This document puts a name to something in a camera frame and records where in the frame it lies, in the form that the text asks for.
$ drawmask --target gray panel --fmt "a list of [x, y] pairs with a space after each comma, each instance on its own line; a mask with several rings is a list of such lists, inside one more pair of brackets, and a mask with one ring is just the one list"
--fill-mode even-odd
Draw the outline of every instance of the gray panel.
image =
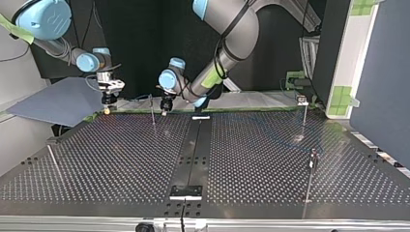
[[[89, 80], [95, 88], [95, 80]], [[84, 78], [68, 77], [7, 109], [11, 114], [51, 124], [74, 127], [103, 109], [103, 94], [91, 89]]]
[[410, 46], [410, 1], [380, 4], [356, 98], [351, 125], [366, 138], [410, 167], [409, 115], [406, 96]]
[[[302, 117], [215, 114], [200, 216], [410, 219], [410, 180], [338, 123]], [[320, 161], [305, 204], [311, 149]]]
[[43, 151], [2, 177], [0, 215], [161, 217], [189, 126], [189, 115], [100, 117], [53, 146], [58, 165]]
[[328, 0], [313, 74], [320, 99], [328, 103], [351, 0]]

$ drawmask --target green tape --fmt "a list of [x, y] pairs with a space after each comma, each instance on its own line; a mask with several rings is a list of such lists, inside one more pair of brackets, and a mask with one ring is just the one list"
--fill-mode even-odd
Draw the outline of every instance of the green tape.
[[92, 122], [94, 122], [94, 120], [96, 120], [96, 118], [97, 118], [99, 115], [100, 115], [99, 113], [95, 113], [95, 114], [93, 114], [93, 115], [90, 115], [90, 116], [84, 118], [82, 121], [87, 122], [87, 123], [92, 123]]
[[352, 87], [335, 86], [331, 99], [331, 107], [328, 109], [329, 115], [345, 116], [352, 100], [350, 94]]
[[[218, 66], [220, 73], [222, 73], [222, 68]], [[217, 84], [221, 84], [222, 79], [218, 75], [217, 69], [215, 67], [212, 68], [212, 70], [208, 73], [207, 77], [205, 78], [204, 81], [202, 81], [201, 85], [204, 88], [211, 89]]]
[[374, 0], [354, 0], [352, 11], [350, 15], [361, 16], [361, 15], [371, 15], [371, 10], [375, 5]]
[[[204, 109], [204, 112], [207, 113], [223, 113], [223, 112], [270, 112], [270, 111], [295, 111], [300, 109], [298, 106], [287, 106], [287, 107], [250, 107], [250, 108], [207, 108]], [[172, 113], [192, 113], [193, 109], [175, 109], [172, 110]], [[115, 113], [122, 113], [122, 114], [150, 114], [151, 109], [127, 109], [127, 110], [115, 110], [111, 112]], [[161, 114], [160, 110], [155, 111], [156, 114]]]
[[286, 89], [304, 89], [304, 87], [295, 87], [293, 84], [289, 83], [288, 80], [290, 78], [304, 79], [305, 78], [305, 72], [303, 72], [303, 71], [287, 72], [286, 73], [286, 86], [285, 86]]
[[25, 40], [29, 44], [32, 44], [34, 41], [34, 36], [31, 32], [13, 25], [10, 23], [2, 14], [0, 14], [0, 25], [6, 28], [13, 35]]

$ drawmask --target metal rod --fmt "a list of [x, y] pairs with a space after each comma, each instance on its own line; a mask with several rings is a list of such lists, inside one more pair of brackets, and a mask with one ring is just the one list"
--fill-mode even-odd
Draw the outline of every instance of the metal rod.
[[57, 166], [57, 165], [58, 165], [57, 159], [55, 159], [55, 157], [54, 157], [54, 153], [52, 152], [51, 145], [47, 145], [47, 149], [48, 149], [48, 151], [49, 151], [49, 153], [50, 153], [50, 155], [51, 155], [52, 161], [53, 161], [54, 164]]
[[307, 124], [308, 105], [305, 106], [304, 126]]
[[156, 124], [155, 122], [155, 114], [154, 114], [154, 99], [153, 99], [153, 95], [150, 95], [150, 102], [151, 102], [151, 116], [153, 118], [153, 125]]

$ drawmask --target blue joint cap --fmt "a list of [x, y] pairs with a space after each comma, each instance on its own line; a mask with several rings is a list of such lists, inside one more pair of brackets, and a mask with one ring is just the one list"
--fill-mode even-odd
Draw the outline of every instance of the blue joint cap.
[[171, 61], [169, 62], [170, 66], [174, 66], [176, 68], [179, 68], [181, 70], [185, 69], [185, 61], [183, 59], [180, 58], [172, 58]]
[[206, 9], [208, 7], [208, 0], [194, 0], [193, 1], [193, 11], [198, 15], [202, 20], [205, 18]]
[[194, 105], [196, 108], [199, 108], [200, 106], [202, 106], [202, 104], [205, 103], [206, 99], [207, 99], [207, 98], [205, 98], [205, 97], [202, 98], [202, 99], [199, 99], [199, 100], [196, 101], [193, 105]]
[[93, 53], [99, 53], [99, 54], [104, 54], [104, 55], [109, 55], [109, 56], [111, 55], [111, 52], [106, 47], [96, 47], [93, 49]]
[[177, 86], [177, 76], [171, 70], [164, 70], [160, 75], [160, 86], [165, 90], [172, 90]]
[[56, 40], [69, 30], [72, 11], [65, 0], [42, 0], [22, 12], [15, 24], [42, 41]]
[[91, 53], [83, 53], [77, 57], [76, 65], [83, 72], [96, 72], [100, 67], [100, 60]]

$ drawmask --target metal frame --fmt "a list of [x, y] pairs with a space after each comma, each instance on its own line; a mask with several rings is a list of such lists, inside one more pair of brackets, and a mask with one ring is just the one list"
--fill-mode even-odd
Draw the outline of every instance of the metal frame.
[[[0, 217], [0, 231], [134, 231], [138, 223], [156, 231], [181, 231], [179, 219], [123, 217]], [[408, 231], [406, 221], [372, 220], [216, 220], [185, 219], [188, 231]]]
[[[76, 134], [86, 125], [88, 125], [88, 123], [82, 123], [63, 136], [49, 140], [49, 145], [58, 146], [53, 144], [64, 142], [65, 139]], [[173, 185], [202, 186], [204, 187], [203, 192], [207, 192], [212, 129], [213, 119], [190, 122], [190, 130], [188, 131], [188, 136], [180, 152], [182, 163], [180, 163], [179, 166], [177, 164], [173, 178], [168, 186], [169, 189]], [[353, 134], [348, 131], [342, 134], [346, 136], [342, 139], [343, 141], [349, 141], [353, 146], [358, 147], [357, 149], [366, 154], [374, 154], [371, 149], [360, 142]], [[46, 148], [44, 148], [44, 150], [35, 156], [47, 155], [48, 152]], [[373, 156], [369, 159], [377, 160], [380, 158]], [[380, 168], [383, 169], [385, 174], [395, 177], [397, 183], [408, 186], [408, 179], [391, 165], [381, 160], [377, 165], [380, 165]], [[0, 181], [5, 180], [4, 178], [14, 177], [20, 173], [21, 170], [24, 170], [24, 168], [27, 167], [23, 165], [18, 166], [13, 169], [12, 172], [1, 177]], [[13, 208], [13, 205], [7, 204], [0, 204], [0, 207], [6, 207], [5, 209], [9, 207], [10, 215], [13, 213], [21, 215], [20, 211], [22, 208]], [[124, 209], [121, 207], [116, 208], [115, 206], [97, 206], [97, 208], [94, 208], [92, 204], [84, 204], [83, 206], [67, 204], [60, 205], [57, 214], [55, 214], [61, 217], [48, 217], [49, 215], [54, 215], [53, 211], [51, 211], [51, 209], [44, 209], [41, 203], [25, 205], [24, 207], [23, 214], [26, 214], [27, 217], [0, 216], [0, 231], [133, 231], [136, 225], [141, 222], [154, 224], [157, 231], [180, 231], [181, 218], [184, 219], [183, 222], [188, 231], [250, 231], [254, 228], [257, 228], [258, 231], [332, 231], [333, 229], [348, 229], [350, 231], [410, 230], [410, 221], [318, 220], [316, 218], [324, 218], [323, 214], [321, 215], [320, 213], [323, 210], [320, 204], [307, 205], [307, 217], [302, 216], [303, 206], [295, 206], [296, 208], [290, 207], [285, 210], [273, 206], [267, 208], [260, 206], [232, 206], [229, 208], [229, 206], [223, 206], [224, 211], [218, 212], [218, 210], [221, 209], [209, 206], [206, 195], [203, 195], [201, 201], [165, 201], [159, 206], [153, 207], [152, 211], [144, 211], [144, 213], [146, 213], [145, 215], [141, 214], [141, 209], [138, 207]], [[382, 218], [383, 214], [385, 214], [383, 211], [387, 211], [394, 212], [394, 215], [398, 216], [397, 219], [406, 219], [408, 218], [407, 213], [409, 212], [408, 207], [400, 207], [399, 205], [386, 207], [362, 205], [361, 207], [356, 207], [356, 212], [353, 213], [351, 206], [327, 205], [326, 209], [329, 210], [329, 214], [325, 218], [346, 218], [346, 212], [351, 213], [351, 218], [366, 218], [363, 217], [363, 215], [371, 212], [371, 217], [369, 218], [385, 219]], [[40, 210], [43, 216], [39, 216], [41, 214], [36, 213], [36, 216], [29, 217], [30, 213], [27, 212], [32, 212], [31, 214], [33, 214], [36, 210]], [[231, 216], [223, 216], [221, 214], [223, 212], [234, 212], [234, 214]], [[255, 216], [252, 217], [254, 219], [249, 218], [252, 212], [255, 213]]]

